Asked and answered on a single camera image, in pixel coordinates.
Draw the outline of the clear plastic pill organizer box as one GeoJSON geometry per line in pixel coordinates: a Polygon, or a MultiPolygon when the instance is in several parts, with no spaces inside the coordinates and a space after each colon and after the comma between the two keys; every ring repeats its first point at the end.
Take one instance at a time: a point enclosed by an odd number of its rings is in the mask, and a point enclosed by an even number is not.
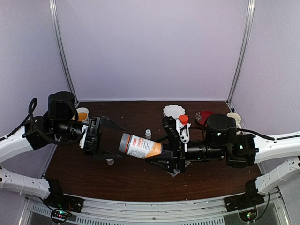
{"type": "MultiPolygon", "coordinates": [[[[185,162],[185,168],[188,167],[191,164],[190,161],[186,161],[185,162]]],[[[171,175],[172,177],[177,176],[180,173],[180,169],[174,169],[173,172],[167,172],[169,175],[171,175]]]]}

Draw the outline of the white pill bottle green label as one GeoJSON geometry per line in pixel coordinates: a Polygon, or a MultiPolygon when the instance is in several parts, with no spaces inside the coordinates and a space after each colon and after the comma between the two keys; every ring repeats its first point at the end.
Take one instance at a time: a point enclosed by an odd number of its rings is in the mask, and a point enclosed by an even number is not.
{"type": "Polygon", "coordinates": [[[146,129],[145,130],[145,138],[148,139],[148,140],[150,140],[151,136],[152,136],[151,130],[150,129],[146,129]]]}

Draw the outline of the grey capped pill bottle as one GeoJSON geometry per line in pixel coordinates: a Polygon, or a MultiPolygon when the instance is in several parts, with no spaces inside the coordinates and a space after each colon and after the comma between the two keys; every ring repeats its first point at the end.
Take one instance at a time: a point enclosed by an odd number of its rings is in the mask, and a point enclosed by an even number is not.
{"type": "Polygon", "coordinates": [[[120,152],[141,159],[160,155],[162,150],[161,143],[127,133],[123,133],[119,144],[120,152]]]}

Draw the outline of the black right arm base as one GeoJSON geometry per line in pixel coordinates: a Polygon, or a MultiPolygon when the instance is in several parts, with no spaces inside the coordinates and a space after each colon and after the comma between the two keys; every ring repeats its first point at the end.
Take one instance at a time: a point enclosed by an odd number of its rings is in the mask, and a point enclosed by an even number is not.
{"type": "Polygon", "coordinates": [[[247,209],[264,203],[264,195],[258,193],[256,180],[257,178],[246,183],[245,193],[224,198],[227,212],[247,209]]]}

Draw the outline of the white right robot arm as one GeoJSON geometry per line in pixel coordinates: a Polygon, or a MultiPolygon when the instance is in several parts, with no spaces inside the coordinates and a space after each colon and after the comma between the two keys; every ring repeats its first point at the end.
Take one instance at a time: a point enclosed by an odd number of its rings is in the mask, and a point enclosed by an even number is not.
{"type": "Polygon", "coordinates": [[[290,157],[286,164],[278,166],[267,175],[246,183],[246,191],[240,203],[250,207],[259,196],[269,193],[274,187],[288,181],[300,170],[299,132],[267,136],[238,128],[234,118],[225,114],[210,115],[202,126],[202,139],[190,140],[189,118],[164,117],[162,125],[167,133],[167,148],[161,153],[146,157],[145,161],[168,172],[185,171],[186,161],[210,161],[226,159],[227,166],[245,168],[264,161],[290,157]]]}

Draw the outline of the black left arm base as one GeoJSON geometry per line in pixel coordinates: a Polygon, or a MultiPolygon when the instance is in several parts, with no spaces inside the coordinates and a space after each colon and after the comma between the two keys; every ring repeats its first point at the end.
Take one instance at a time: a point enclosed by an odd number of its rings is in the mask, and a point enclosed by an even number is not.
{"type": "Polygon", "coordinates": [[[64,194],[62,187],[56,179],[46,179],[49,195],[41,198],[43,204],[51,211],[50,219],[55,224],[65,223],[73,214],[80,213],[84,199],[64,194]]]}

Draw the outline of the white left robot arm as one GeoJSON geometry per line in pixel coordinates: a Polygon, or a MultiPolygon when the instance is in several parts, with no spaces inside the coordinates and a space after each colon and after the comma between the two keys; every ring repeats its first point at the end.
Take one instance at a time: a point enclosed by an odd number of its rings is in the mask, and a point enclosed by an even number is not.
{"type": "MultiPolygon", "coordinates": [[[[86,153],[94,154],[99,148],[99,130],[102,126],[124,130],[105,116],[92,117],[88,123],[81,122],[75,108],[75,96],[68,91],[49,95],[48,109],[43,116],[33,115],[36,106],[37,99],[33,98],[23,122],[12,132],[1,137],[1,162],[49,144],[79,145],[86,153]]],[[[57,208],[65,207],[68,202],[56,179],[35,179],[1,168],[0,187],[50,200],[57,208]]]]}

